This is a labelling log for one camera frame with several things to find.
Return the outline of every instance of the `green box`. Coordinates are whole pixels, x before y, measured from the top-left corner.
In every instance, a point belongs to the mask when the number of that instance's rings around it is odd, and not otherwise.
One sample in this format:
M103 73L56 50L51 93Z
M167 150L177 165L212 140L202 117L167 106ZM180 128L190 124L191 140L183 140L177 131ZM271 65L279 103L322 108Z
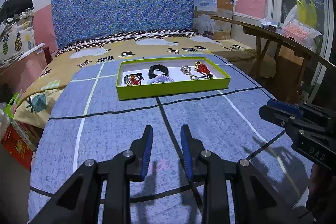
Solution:
M210 69L212 74L219 75L221 78L214 79L204 79L204 80L182 80L176 82L166 82L158 84L146 84L147 81L143 81L141 85L132 86L122 86L123 72L125 66L131 66L139 64L139 67L145 66L146 63L152 63L148 65L148 69L153 63L166 65L167 63L191 63L201 61L206 64ZM189 65L192 68L191 73L193 74L194 66ZM136 99L136 98L146 98L162 95L172 95L180 93L189 92L200 92L207 90L219 90L227 89L229 86L231 77L222 70L218 65L213 63L206 57L163 57L163 58L150 58L150 59L139 59L139 60L129 60L123 61L120 64L117 78L117 93L119 100Z

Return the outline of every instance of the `screw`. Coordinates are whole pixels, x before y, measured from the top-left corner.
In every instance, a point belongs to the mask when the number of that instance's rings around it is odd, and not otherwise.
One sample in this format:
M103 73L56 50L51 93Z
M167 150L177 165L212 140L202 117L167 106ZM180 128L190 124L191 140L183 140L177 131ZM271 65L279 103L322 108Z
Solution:
M88 166L88 167L91 167L92 165L95 164L95 160L93 160L93 159L88 159L88 160L85 161L84 164L85 164L86 166Z
M241 166L244 166L244 167L249 166L249 164L250 164L250 162L246 159L240 160L239 163L240 163Z
M203 151L201 152L201 155L202 155L203 157L207 158L207 157L210 157L210 156L211 156L211 152L210 152L209 150L203 150Z
M129 158L133 156L133 152L131 150L125 150L123 155L124 157Z

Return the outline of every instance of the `blue bedsheet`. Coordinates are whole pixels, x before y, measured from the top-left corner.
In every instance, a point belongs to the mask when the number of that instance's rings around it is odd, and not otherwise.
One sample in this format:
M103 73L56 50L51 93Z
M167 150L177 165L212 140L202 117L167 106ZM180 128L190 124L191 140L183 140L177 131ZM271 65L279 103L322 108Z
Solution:
M112 159L140 138L150 124L154 141L149 172L143 183L131 183L130 194L131 198L153 197L132 203L132 223L200 223L203 186L190 187L180 163L181 125L188 124L192 136L206 149L231 161L246 158L280 134L282 128L258 115L259 108L273 98L270 93L225 59L199 56L222 66L231 76L228 89L119 101L116 74L120 61L76 73L55 103L36 152L30 219L86 159ZM291 140L285 134L251 163L290 206L308 185L312 163L291 149ZM101 220L103 205L100 207Z

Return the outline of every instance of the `jewelry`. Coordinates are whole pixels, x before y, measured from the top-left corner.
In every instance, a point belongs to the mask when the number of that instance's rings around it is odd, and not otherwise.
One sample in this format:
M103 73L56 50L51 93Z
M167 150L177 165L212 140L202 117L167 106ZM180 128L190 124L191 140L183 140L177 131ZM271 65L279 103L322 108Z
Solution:
M208 67L200 61L195 62L195 71L207 76L208 79L211 79L213 76Z
M201 78L203 78L203 79L209 79L207 76L199 76L199 77L196 78L196 80L199 80Z
M147 81L147 84L153 84L153 83L157 84L157 83L165 83L165 82L174 82L174 80L167 75L158 75L158 76L155 76L155 78L153 79L149 79Z
M141 80L144 80L140 72L124 76L126 85L141 85Z
M185 74L185 75L190 75L190 79L191 79L191 80L196 80L196 79L197 79L197 76L196 76L196 75L192 75L192 74L191 74L191 68L190 68L189 66L183 66L183 67L181 68L181 71L182 71L182 73Z
M149 79L153 79L157 76L156 74L154 74L154 70L159 70L160 72L163 72L164 75L169 76L168 68L159 64L159 65L150 66L149 72L148 72Z

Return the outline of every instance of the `black line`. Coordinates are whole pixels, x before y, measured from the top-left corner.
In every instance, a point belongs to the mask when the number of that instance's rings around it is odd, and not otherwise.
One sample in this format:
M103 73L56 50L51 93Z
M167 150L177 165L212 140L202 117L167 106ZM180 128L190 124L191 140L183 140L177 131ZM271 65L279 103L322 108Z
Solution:
M202 99L207 99L207 98L212 98L212 97L217 97L217 96L229 95L229 94L236 93L236 92L242 92L242 91L248 91L248 90L257 90L257 89L262 89L262 88L263 88L262 86L256 86L254 88L248 88L248 89L242 89L242 90L233 90L233 91L230 91L230 92L227 92L227 93L212 94L212 95L208 95L208 96L204 96L204 97L181 99L181 100L172 101L172 102L169 102L169 103L163 103L162 105L166 106L166 105L176 104L176 103L180 103L180 102L202 100Z
M198 186L201 186L203 184L204 184L204 182L195 182L194 186L198 187ZM170 195L175 195L175 194L178 194L178 193L185 192L187 190L191 190L191 188L192 188L192 185L188 184L188 185L185 185L185 186L182 186L182 187L179 187L179 188L175 188L175 189L172 189L172 190L169 190L169 191L165 191L165 192L162 192L162 193L159 193L159 194L148 195L148 196L140 196L140 197L137 197L137 198L131 198L131 203L138 203L138 202L155 200L155 199L159 199L159 198L165 198L165 197L170 196Z
M67 117L67 116L66 117L50 117L49 120L78 119L78 118L86 118L86 117L91 117L91 116L100 116L100 115L105 115L105 114L120 114L120 113L132 112L132 111L137 111L137 110L143 110L143 109L151 109L154 107L158 107L158 105L131 108L131 109L120 110L120 111L105 111L105 112L91 113L91 114L72 116L72 117Z
M199 187L199 186L202 186L202 185L204 185L204 182L195 182L194 183L195 187ZM185 186L182 186L182 187L178 187L178 188L171 189L171 190L168 190L168 191L165 191L165 192L162 192L162 193L158 193L158 194L154 194L154 195L139 196L139 197L136 197L136 198L131 198L131 203L139 203L139 202L150 201L150 200L155 200L155 199L159 199L159 198L165 198L167 196L171 196L171 195L175 195L175 194L178 194L178 193L182 193L182 192L191 190L191 188L192 188L192 185L188 184L188 185L185 185ZM30 186L30 190L33 191L33 192L36 192L40 195L48 196L50 198L52 198L54 196L54 194L52 194L52 193L42 191L42 190L37 189L37 188L32 187L32 186ZM100 204L104 204L104 202L105 202L105 199L102 198L100 200Z
M50 198L52 198L52 197L54 196L54 194L52 194L52 193L49 193L49 192L46 192L46 191L42 191L42 190L37 189L37 188L32 187L32 186L30 186L29 189L30 189L31 191L34 191L34 192L40 194L40 195L45 195L45 196L48 196L48 197L50 197Z
M181 161L181 163L183 165L183 169L184 169L184 164L183 164L184 160L183 160L183 153L181 151L181 148L179 147L179 144L178 144L178 142L177 142L177 140L175 138L174 132L171 129L171 126L170 126L169 121L167 119L167 115L165 113L165 110L163 109L163 106L161 104L161 101L160 101L159 97L155 97L155 99L157 101L157 104L159 105L163 121L164 121L164 123L166 125L166 128L167 128L167 131L169 133L169 137L170 137L170 139L171 139L171 141L172 141L172 143L174 145L174 148L175 148L175 150L176 150L176 152L178 154L178 157L180 158L180 161ZM198 192L198 190L197 190L197 188L196 188L196 186L195 186L195 184L193 182L189 182L189 185L191 186L191 190L193 191L197 207L202 212L203 211L202 210L203 202L202 202L201 196L200 196L200 194L199 194L199 192Z
M256 155L258 155L260 152L264 151L268 146L270 146L272 143L274 143L277 139L279 139L282 135L284 135L286 130L283 130L281 133L276 135L273 139L271 139L269 142L265 143L262 147L254 151L251 155L249 155L246 160L250 160L254 158Z
M228 63L226 63L225 62L225 60L223 60L223 59L221 59L219 56L217 56L217 55L215 55L215 54L213 54L213 56L216 56L219 60L221 60L222 62L224 62L225 64L228 64ZM230 66L231 68L233 68L236 72L239 72L241 75L243 75L248 81L250 81L253 85L255 85L255 86L258 86L258 85L256 85L256 83L255 82L253 82L253 81L251 81L251 79L250 78L248 78L247 77L247 75L245 74L245 73L242 73L242 72L240 72L239 70L236 70L236 67L233 65L233 66ZM270 99L274 99L274 98L272 98L271 96L269 96L263 89L260 89L268 98L270 98Z
M310 211L305 212L303 215L299 216L298 218L302 218L302 217L308 215L308 213L310 213Z
M243 91L256 90L256 89L262 89L262 88L263 88L262 86L256 86L254 88L234 90L234 91L230 91L230 92L227 92L227 93L218 93L218 94L213 94L213 95L208 95L208 96L203 96L203 97L176 100L176 101L172 101L172 102L168 102L168 103L163 103L162 105L165 106L165 105L171 105L171 104L180 103L180 102L202 100L202 99L207 99L207 98L211 98L211 97L229 95L229 94L236 93L236 92L243 92ZM105 115L105 114L121 114L121 113L138 111L138 110L143 110L143 109L151 109L151 108L155 108L155 107L158 107L158 106L159 105L153 105L153 106L146 106L146 107L138 107L138 108L120 110L120 111L105 111L105 112L91 113L91 114L80 115L80 116L72 116L72 117L67 117L67 116L65 116L65 117L50 117L49 120L79 119L79 118L85 118L85 117L100 116L100 115Z

